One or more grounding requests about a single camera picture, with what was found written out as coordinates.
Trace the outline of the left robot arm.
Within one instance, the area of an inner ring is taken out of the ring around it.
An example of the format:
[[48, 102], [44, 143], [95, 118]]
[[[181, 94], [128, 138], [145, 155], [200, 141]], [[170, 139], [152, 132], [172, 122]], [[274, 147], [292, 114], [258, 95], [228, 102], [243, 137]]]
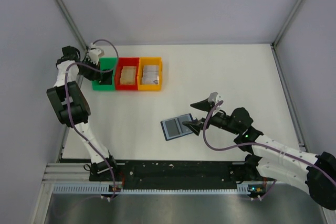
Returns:
[[56, 83], [46, 93], [50, 104], [61, 124], [72, 128], [81, 138], [91, 160], [91, 172], [99, 175], [107, 170], [113, 172], [117, 164], [109, 150], [93, 134], [89, 116], [90, 107], [77, 83], [83, 76], [90, 81], [101, 80], [104, 74], [111, 73], [115, 67], [101, 70], [100, 58], [104, 51], [91, 43], [86, 54], [80, 59], [80, 51], [67, 46], [62, 48], [63, 56], [56, 62], [58, 70]]

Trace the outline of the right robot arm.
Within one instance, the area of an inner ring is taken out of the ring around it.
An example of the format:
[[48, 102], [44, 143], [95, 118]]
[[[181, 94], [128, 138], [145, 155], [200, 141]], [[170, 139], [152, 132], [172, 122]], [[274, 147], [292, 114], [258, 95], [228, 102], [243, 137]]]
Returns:
[[206, 111], [207, 116], [183, 125], [196, 135], [205, 135], [211, 125], [235, 134], [234, 147], [248, 153], [245, 163], [250, 171], [296, 187], [323, 208], [335, 210], [335, 156], [328, 152], [308, 153], [281, 144], [255, 129], [245, 108], [236, 108], [227, 115], [220, 108], [222, 104], [218, 99], [193, 103], [193, 108]]

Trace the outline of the blue card holder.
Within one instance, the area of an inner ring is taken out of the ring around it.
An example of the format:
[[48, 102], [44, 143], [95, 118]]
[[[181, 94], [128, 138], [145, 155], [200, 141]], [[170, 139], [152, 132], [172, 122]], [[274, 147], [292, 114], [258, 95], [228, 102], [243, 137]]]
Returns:
[[194, 119], [190, 113], [161, 121], [160, 125], [165, 140], [170, 141], [176, 138], [193, 134], [193, 132], [183, 124], [183, 122], [193, 122], [193, 121]]

